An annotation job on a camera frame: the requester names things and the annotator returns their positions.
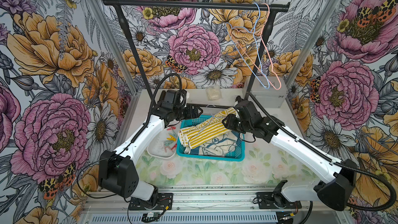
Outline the silver aluminium case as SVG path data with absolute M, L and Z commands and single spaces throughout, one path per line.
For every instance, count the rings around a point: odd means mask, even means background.
M 255 97 L 274 97 L 285 99 L 288 94 L 288 89 L 283 79 L 276 76 L 269 76 L 267 79 L 264 76 L 254 78 L 251 93 Z

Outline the teal plastic basket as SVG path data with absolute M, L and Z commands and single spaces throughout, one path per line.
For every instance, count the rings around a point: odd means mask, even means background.
M 233 162 L 240 162 L 244 159 L 245 157 L 245 142 L 241 139 L 240 145 L 236 148 L 234 152 L 229 152 L 225 157 L 208 157 L 208 156 L 195 156 L 195 155 L 188 155 L 184 154 L 184 149 L 186 147 L 183 147 L 178 139 L 178 144 L 177 144 L 177 154 L 181 157 L 187 157 L 187 158 L 196 158 L 196 159 L 211 159 L 211 160 L 222 160 L 222 161 L 233 161 Z

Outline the black clothes rack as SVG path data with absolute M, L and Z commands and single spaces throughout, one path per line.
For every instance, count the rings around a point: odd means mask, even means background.
M 132 50 L 135 61 L 137 62 L 137 66 L 141 76 L 143 77 L 144 84 L 146 86 L 146 90 L 153 100 L 155 99 L 154 94 L 152 93 L 147 76 L 145 75 L 144 67 L 139 59 L 138 52 L 136 50 L 132 33 L 130 31 L 130 27 L 126 16 L 123 13 L 122 6 L 164 6 L 164 7 L 173 7 L 173 8 L 207 8 L 207 9 L 224 9 L 224 10 L 255 10 L 259 11 L 267 11 L 269 16 L 267 18 L 267 22 L 264 25 L 264 32 L 261 34 L 261 40 L 264 44 L 260 45 L 260 54 L 259 57 L 255 60 L 255 66 L 260 65 L 260 60 L 264 54 L 266 43 L 269 40 L 269 37 L 272 33 L 274 21 L 276 15 L 281 12 L 288 12 L 291 3 L 287 4 L 271 4 L 266 5 L 262 4 L 262 6 L 255 6 L 254 4 L 234 4 L 234 3 L 214 3 L 214 2 L 180 2 L 180 1 L 145 1 L 145 0 L 102 0 L 103 4 L 106 6 L 112 6 L 117 13 L 118 21 L 120 27 L 123 31 L 123 34 L 126 37 L 127 42 Z

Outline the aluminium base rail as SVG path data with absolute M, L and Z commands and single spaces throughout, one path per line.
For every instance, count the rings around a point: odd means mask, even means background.
M 80 224 L 351 224 L 348 211 L 337 212 L 320 202 L 300 201 L 277 208 L 256 200 L 271 186 L 163 186 L 160 203 L 146 209 L 106 191 L 89 198 Z

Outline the floral table mat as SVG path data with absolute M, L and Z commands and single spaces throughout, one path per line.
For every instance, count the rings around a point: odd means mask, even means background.
M 140 179 L 157 186 L 275 185 L 284 179 L 317 179 L 307 166 L 264 141 L 247 143 L 245 157 L 239 162 L 179 155 L 163 160 L 145 152 L 137 171 Z

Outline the yellow striped towel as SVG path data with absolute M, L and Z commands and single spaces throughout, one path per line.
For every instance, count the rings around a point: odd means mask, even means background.
M 228 114 L 237 113 L 233 107 L 230 107 L 227 110 Z M 231 130 L 224 127 L 222 121 L 208 125 L 203 129 L 200 129 L 198 125 L 181 128 L 179 130 L 178 138 L 183 147 L 196 148 L 219 135 L 231 132 Z

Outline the clear plastic bag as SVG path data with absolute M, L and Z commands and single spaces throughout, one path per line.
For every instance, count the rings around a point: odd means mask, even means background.
M 210 101 L 219 100 L 222 98 L 222 92 L 219 85 L 209 86 L 206 88 L 206 94 Z

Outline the green clothespin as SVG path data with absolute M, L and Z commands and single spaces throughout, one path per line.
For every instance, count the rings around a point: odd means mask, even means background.
M 167 140 L 164 142 L 164 147 L 173 147 L 174 143 L 175 143 L 174 141 Z

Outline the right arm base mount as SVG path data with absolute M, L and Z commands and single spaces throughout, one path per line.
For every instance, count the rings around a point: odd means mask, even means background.
M 300 201 L 289 202 L 280 194 L 273 194 L 270 191 L 257 192 L 255 198 L 252 200 L 259 209 L 301 209 Z

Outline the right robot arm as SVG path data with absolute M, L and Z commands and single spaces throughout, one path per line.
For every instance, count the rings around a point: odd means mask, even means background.
M 306 183 L 281 182 L 274 190 L 279 202 L 319 201 L 335 211 L 343 211 L 347 207 L 354 188 L 355 172 L 338 166 L 340 159 L 301 139 L 278 118 L 261 116 L 252 101 L 238 96 L 234 109 L 236 113 L 228 114 L 222 121 L 225 128 L 242 134 L 251 133 L 255 139 L 278 147 L 319 178 Z

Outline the white plastic tray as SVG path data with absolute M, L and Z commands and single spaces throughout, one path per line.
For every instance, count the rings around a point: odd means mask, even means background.
M 147 147 L 147 152 L 150 156 L 155 157 L 155 158 L 159 158 L 159 159 L 164 159 L 164 160 L 168 160 L 168 159 L 172 159 L 175 154 L 176 154 L 176 150 L 175 151 L 171 151 L 172 147 L 169 147 L 170 150 L 168 150 L 167 152 L 165 152 L 164 150 L 164 142 L 167 141 L 166 138 L 169 137 L 169 135 L 173 135 L 176 138 L 176 142 L 175 144 L 178 144 L 178 131 L 179 131 L 179 127 L 177 125 L 172 125 L 176 127 L 176 130 L 172 130 L 172 131 L 168 131 L 168 130 L 163 130 L 161 131 L 150 143 L 150 145 Z

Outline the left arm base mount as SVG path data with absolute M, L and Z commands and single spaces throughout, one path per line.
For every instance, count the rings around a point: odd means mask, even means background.
M 148 201 L 132 198 L 128 210 L 130 211 L 152 211 L 170 210 L 173 205 L 174 194 L 171 192 L 155 193 Z

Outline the blue and beige towel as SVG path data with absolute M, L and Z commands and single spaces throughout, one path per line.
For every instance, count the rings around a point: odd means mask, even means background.
M 241 139 L 235 132 L 219 135 L 196 148 L 186 147 L 184 154 L 208 157 L 225 157 L 229 152 L 234 152 Z

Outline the light blue wire hanger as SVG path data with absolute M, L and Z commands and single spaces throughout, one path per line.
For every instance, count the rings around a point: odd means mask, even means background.
M 215 115 L 211 116 L 209 119 L 205 120 L 201 124 L 198 125 L 200 129 L 207 127 L 213 123 L 221 122 L 226 116 L 228 115 L 228 110 L 222 110 L 216 113 Z

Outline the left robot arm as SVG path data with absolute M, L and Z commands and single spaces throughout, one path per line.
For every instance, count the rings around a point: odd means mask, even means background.
M 136 164 L 147 149 L 171 122 L 200 117 L 203 110 L 187 103 L 186 90 L 162 91 L 157 102 L 151 102 L 148 116 L 134 134 L 113 151 L 104 151 L 99 160 L 98 184 L 123 198 L 140 200 L 146 208 L 158 203 L 158 188 L 139 178 Z

